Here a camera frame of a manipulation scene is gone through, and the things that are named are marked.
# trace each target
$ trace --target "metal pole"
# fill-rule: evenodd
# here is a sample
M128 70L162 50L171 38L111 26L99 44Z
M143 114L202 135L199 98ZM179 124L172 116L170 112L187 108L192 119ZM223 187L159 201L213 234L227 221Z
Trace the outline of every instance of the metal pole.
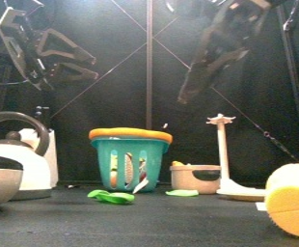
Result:
M152 129L152 56L154 56L154 33L152 33L152 22L154 22L154 3L152 0L147 0L147 98L146 98L146 128Z
M298 75L298 69L295 66L295 57L294 57L290 33L289 33L289 30L285 30L283 28L283 25L287 21L286 13L283 10L283 5L278 6L278 16L279 16L279 22L281 22L281 35L282 35L282 41L283 41L283 47L285 47L285 53L286 53L286 59L287 59L294 100L297 104L298 117L299 117L299 75Z

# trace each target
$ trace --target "orange sponge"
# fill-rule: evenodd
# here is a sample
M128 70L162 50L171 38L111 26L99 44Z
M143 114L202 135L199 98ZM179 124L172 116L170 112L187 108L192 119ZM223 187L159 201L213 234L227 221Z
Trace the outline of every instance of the orange sponge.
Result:
M299 236L299 164L287 164L271 174L266 207L277 225Z

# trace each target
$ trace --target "dark table surface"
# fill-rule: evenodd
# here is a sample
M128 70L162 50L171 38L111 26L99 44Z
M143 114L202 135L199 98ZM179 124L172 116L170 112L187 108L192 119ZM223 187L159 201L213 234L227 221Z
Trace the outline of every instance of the dark table surface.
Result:
M46 199L0 205L0 247L275 246L299 247L254 202L218 195L172 197L168 186L130 205L87 197L98 189L56 188Z

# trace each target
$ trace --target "teal laundry basket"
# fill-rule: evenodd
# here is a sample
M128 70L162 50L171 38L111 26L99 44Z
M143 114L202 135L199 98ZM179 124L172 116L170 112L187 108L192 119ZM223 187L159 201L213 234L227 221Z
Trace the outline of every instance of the teal laundry basket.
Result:
M163 154L168 142L138 137L92 138L98 151L103 186L110 191L130 192L144 178L147 185L140 192L154 191L162 170Z

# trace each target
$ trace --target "white kettle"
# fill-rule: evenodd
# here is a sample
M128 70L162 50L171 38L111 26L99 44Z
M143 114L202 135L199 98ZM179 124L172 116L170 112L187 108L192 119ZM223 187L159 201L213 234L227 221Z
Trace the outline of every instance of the white kettle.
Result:
M0 112L0 123L4 121L23 121L36 128L40 137L38 149L20 141L20 134L12 131L7 139L0 140L0 156L18 161L23 165L23 176L19 193L12 200L38 199L51 196L51 169L44 158L51 137L48 129L32 117L19 112Z

